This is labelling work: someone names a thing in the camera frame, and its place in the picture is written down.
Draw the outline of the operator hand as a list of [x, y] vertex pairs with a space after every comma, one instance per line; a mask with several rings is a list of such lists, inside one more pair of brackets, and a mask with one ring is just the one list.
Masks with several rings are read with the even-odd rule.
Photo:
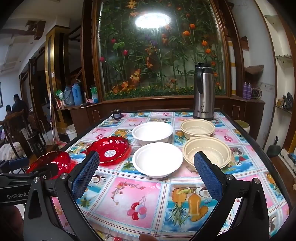
[[158, 241], [155, 237], [153, 237], [152, 235], [147, 235], [144, 233], [141, 233], [139, 235], [139, 241]]

